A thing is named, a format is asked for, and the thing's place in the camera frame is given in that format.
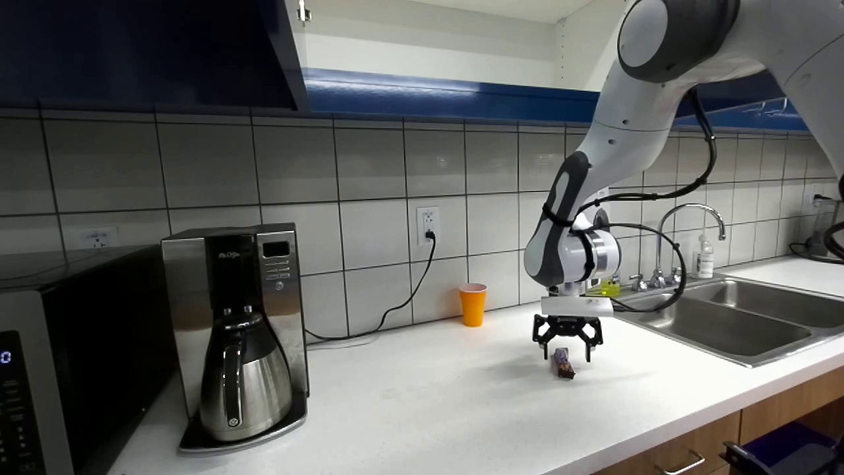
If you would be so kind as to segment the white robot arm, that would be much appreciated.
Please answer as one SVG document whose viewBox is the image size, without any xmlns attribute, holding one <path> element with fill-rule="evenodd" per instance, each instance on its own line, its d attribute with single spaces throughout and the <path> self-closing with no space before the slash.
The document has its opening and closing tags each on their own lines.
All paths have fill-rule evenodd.
<svg viewBox="0 0 844 475">
<path fill-rule="evenodd" d="M 634 0 L 587 141 L 570 153 L 525 245 L 525 273 L 546 287 L 533 341 L 603 343 L 607 298 L 583 286 L 621 266 L 616 230 L 596 213 L 610 188 L 650 168 L 683 106 L 715 81 L 770 75 L 844 178 L 844 0 Z"/>
</svg>

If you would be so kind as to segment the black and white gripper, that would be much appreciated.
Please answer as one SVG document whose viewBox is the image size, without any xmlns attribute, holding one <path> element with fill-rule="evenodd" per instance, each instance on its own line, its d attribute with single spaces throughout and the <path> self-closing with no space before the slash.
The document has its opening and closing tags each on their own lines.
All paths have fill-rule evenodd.
<svg viewBox="0 0 844 475">
<path fill-rule="evenodd" d="M 621 266 L 621 242 L 605 233 L 537 230 L 530 238 L 530 277 L 546 287 L 533 320 L 533 343 L 550 360 L 558 336 L 577 336 L 587 361 L 593 361 L 603 339 L 603 316 L 613 312 L 607 298 L 588 298 L 583 286 L 613 277 Z"/>
</svg>

